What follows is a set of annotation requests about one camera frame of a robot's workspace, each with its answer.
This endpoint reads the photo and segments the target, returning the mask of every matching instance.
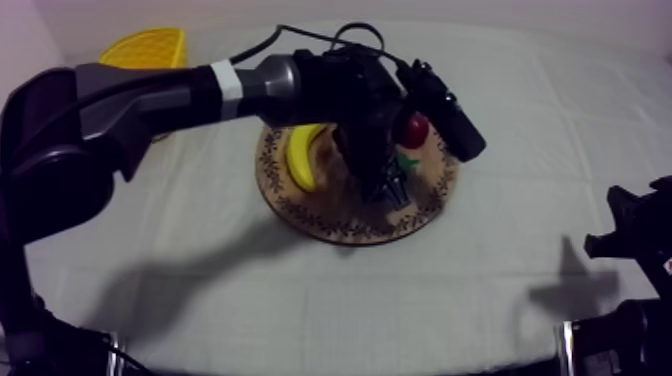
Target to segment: table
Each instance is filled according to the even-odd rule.
[[[610,185],[642,194],[670,173],[664,61],[509,30],[374,24],[389,51],[434,66],[488,141],[440,218],[385,246],[316,242],[279,222],[257,190],[258,119],[184,131],[154,145],[132,182],[117,180],[100,216],[28,247],[48,306],[120,332],[160,368],[401,375],[548,356],[554,324],[655,296],[634,262],[590,261],[582,244],[613,227]],[[192,32],[191,63],[271,30]],[[269,52],[326,47],[284,35]]]

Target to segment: black wire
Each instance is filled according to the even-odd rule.
[[[380,31],[378,31],[378,29],[373,27],[373,25],[371,25],[370,23],[350,22],[348,24],[345,24],[345,25],[341,26],[340,29],[338,29],[336,34],[334,34],[334,38],[340,38],[341,35],[343,35],[346,31],[357,30],[357,29],[366,30],[369,33],[373,34],[376,38],[378,38],[378,42],[380,42],[380,48],[378,48],[378,49],[380,51],[385,51],[385,38],[383,38],[383,34],[381,34]],[[334,48],[336,48],[336,42],[331,43],[331,47],[329,47],[329,50],[331,51]]]
[[[158,376],[157,373],[154,371],[150,370],[149,368],[145,367],[142,365],[142,363],[138,362],[135,360],[132,356],[126,354],[122,350],[114,347],[111,343],[105,342],[105,345],[107,346],[108,350],[117,356],[119,356],[121,359],[125,360],[128,362],[130,365],[133,366],[133,368],[137,369],[138,371],[144,373],[146,376]]]
[[[131,81],[123,82],[114,86],[110,86],[108,88],[99,90],[95,93],[89,94],[77,100],[76,102],[63,108],[62,110],[51,116],[47,121],[42,123],[42,125],[38,127],[37,131],[35,131],[26,141],[22,142],[16,148],[16,150],[12,153],[12,156],[9,159],[9,164],[7,166],[9,168],[14,167],[13,162],[20,160],[20,156],[22,153],[25,153],[25,151],[29,149],[33,143],[35,143],[41,136],[46,134],[46,131],[49,130],[49,128],[54,127],[60,121],[64,120],[67,116],[71,115],[73,112],[79,111],[103,99],[109,98],[113,95],[121,94],[126,91],[143,88],[150,85],[156,85],[159,83],[178,81],[186,77],[187,74],[188,70],[177,70],[173,72],[142,77]]]
[[[341,39],[341,38],[330,37],[330,36],[327,36],[327,35],[314,33],[312,31],[299,29],[297,27],[289,26],[289,25],[278,25],[275,29],[275,32],[273,32],[273,34],[270,37],[268,37],[268,39],[266,39],[265,41],[261,42],[260,44],[258,44],[256,46],[250,48],[249,50],[243,51],[242,53],[233,56],[230,59],[231,64],[235,65],[235,64],[238,64],[240,62],[243,62],[243,61],[251,58],[252,56],[260,53],[261,51],[267,49],[273,43],[275,43],[278,40],[278,38],[280,38],[280,34],[282,34],[283,31],[289,31],[289,32],[294,33],[294,34],[303,35],[304,37],[318,39],[318,40],[322,40],[322,41],[325,41],[325,42],[330,42],[332,44],[338,43],[338,44],[342,44],[342,45],[345,45],[345,46],[358,46],[358,47],[361,47],[361,48],[368,49],[372,52],[375,52],[376,54],[379,54],[380,56],[383,56],[387,59],[390,59],[397,65],[399,65],[399,64],[404,64],[405,65],[406,64],[405,61],[399,59],[398,57],[396,57],[396,56],[394,56],[394,55],[390,54],[389,52],[386,52],[382,49],[373,48],[373,47],[370,47],[370,46],[363,45],[361,43],[356,43],[356,42],[352,42],[352,41]]]

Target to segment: tomato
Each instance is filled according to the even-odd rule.
[[[406,132],[401,139],[401,146],[407,149],[421,147],[429,134],[429,120],[419,113],[413,114],[406,126]]]

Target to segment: banana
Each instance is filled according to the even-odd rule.
[[[325,128],[324,124],[300,125],[294,127],[292,134],[289,135],[289,146],[287,147],[289,173],[296,185],[306,192],[315,192],[316,189],[315,177],[308,159],[308,150],[313,140]]]

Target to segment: yellow basket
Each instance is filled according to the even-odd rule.
[[[176,28],[140,31],[110,46],[98,62],[127,69],[185,68],[184,31]]]

